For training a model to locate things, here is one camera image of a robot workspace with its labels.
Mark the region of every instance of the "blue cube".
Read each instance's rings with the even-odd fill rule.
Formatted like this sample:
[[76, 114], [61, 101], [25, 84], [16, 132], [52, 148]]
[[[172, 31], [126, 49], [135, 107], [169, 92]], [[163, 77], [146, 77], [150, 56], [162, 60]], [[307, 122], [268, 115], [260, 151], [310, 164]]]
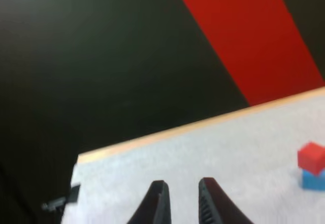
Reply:
[[303, 184], [304, 189], [325, 191], [325, 170], [321, 171], [318, 176], [303, 170]]

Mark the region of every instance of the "white table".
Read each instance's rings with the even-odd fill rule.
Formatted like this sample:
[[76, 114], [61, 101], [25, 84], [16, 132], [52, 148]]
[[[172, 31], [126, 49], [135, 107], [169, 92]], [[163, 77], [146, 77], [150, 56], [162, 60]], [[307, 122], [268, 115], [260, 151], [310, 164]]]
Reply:
[[124, 224], [150, 183], [163, 179], [172, 222], [198, 224], [202, 177], [214, 177], [256, 224], [324, 223], [325, 192], [300, 187], [297, 150], [309, 140], [325, 145], [325, 96], [77, 164], [72, 183], [81, 183], [79, 201], [67, 206], [62, 223]]

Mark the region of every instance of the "cube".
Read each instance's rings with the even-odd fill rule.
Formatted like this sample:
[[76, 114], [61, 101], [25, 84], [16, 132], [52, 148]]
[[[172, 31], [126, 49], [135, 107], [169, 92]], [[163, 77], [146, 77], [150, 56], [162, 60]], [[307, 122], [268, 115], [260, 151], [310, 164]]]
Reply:
[[309, 142], [298, 151], [298, 166], [318, 175], [325, 167], [325, 148], [314, 142]]
[[321, 171], [318, 176], [303, 170], [302, 188], [310, 190], [325, 191], [325, 171]]

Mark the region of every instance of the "white surface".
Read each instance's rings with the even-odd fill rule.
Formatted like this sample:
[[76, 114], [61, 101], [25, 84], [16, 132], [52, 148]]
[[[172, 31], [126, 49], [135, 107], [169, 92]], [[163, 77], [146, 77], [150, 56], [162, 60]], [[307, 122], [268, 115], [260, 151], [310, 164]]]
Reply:
[[214, 177], [255, 224], [324, 223], [325, 193], [299, 186], [297, 150], [309, 140], [325, 145], [325, 97], [79, 164], [72, 180], [81, 183], [79, 201], [63, 224], [124, 224], [159, 179], [170, 188], [172, 222], [198, 224], [202, 177]]

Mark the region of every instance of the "black clip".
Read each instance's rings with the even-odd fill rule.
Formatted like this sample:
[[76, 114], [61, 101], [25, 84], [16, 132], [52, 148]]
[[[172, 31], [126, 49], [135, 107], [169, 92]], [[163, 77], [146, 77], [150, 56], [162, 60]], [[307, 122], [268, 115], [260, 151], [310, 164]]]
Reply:
[[61, 197], [56, 200], [49, 201], [48, 203], [42, 204], [42, 210], [47, 212], [63, 212], [66, 204], [76, 203], [78, 201], [79, 190], [80, 184], [72, 187], [67, 197]]

